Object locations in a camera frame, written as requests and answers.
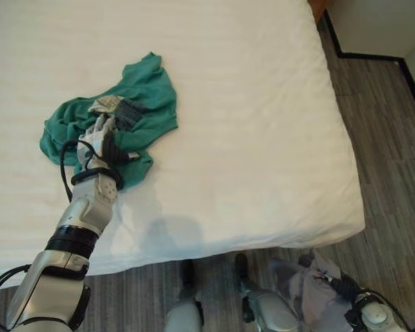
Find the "white bedsheet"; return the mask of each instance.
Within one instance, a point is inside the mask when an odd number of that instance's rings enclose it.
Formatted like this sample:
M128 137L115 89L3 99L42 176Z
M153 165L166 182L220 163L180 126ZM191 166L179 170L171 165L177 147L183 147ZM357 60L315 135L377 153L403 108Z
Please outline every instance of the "white bedsheet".
M149 51L163 56L180 127L149 149L147 179L120 194L91 274L321 246L363 229L356 162L306 0L7 0L0 273L31 262L67 206L59 168L38 147L43 121Z

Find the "black baseboard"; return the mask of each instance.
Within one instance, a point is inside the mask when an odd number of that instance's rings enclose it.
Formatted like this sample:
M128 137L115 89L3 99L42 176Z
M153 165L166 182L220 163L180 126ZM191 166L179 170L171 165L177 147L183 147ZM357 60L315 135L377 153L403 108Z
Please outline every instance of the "black baseboard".
M409 68L406 65L406 61L402 57L390 57L387 55L374 55L374 54L363 54L363 53L346 53L341 50L340 42L338 41L337 34L333 29L331 18L327 12L324 11L324 19L329 28L329 33L331 34L332 42L335 47L337 56L342 59L371 59L371 60L381 60L381 61L395 61L400 65L401 71L406 79L406 83L410 89L412 97L415 100L415 81L412 78L412 75L409 71Z

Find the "floor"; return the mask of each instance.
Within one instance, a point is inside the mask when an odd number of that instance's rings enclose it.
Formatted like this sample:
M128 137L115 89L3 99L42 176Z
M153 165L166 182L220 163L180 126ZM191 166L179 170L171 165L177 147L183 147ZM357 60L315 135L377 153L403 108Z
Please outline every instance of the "floor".
M415 326L415 103L397 64L339 59L327 27L319 32L344 123L355 150L366 229L320 249L363 286L380 291ZM251 275L273 288L268 260L295 261L305 250L271 248L247 252ZM205 332L256 331L240 319L232 287L234 254L196 263L206 317ZM177 263L90 277L93 294L78 331L162 331L165 313L179 291ZM0 292L0 316L14 289Z

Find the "gray fabric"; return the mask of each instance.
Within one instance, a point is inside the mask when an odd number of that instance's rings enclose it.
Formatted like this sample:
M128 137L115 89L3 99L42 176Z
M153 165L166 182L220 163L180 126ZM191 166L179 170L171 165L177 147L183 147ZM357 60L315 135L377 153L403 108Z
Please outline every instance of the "gray fabric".
M270 267L279 292L312 331L352 331L344 318L351 304L340 299L328 284L315 278L323 274L341 278L340 269L315 250L309 255L312 259L310 267L283 259L271 259Z
M146 111L147 107L119 95L98 98L88 109L89 113L115 114L117 128L126 131L131 131Z

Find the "green towel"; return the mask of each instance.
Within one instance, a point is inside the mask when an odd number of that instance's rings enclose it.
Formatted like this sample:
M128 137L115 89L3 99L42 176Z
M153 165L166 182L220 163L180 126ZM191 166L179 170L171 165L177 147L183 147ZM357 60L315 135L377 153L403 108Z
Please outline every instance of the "green towel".
M152 166L146 148L164 133L177 128L176 93L169 77L160 66L161 57L148 54L136 64L124 67L121 81L108 91L91 98L78 97L63 103L44 123L40 149L54 163L67 140L77 140L90 127L98 114L88 112L93 102L105 95L118 95L144 106L141 119L131 130L119 130L114 134L115 144L127 152L137 152L140 158L126 165L116 166L123 176L124 187L139 183ZM67 151L65 165L80 170L76 151Z

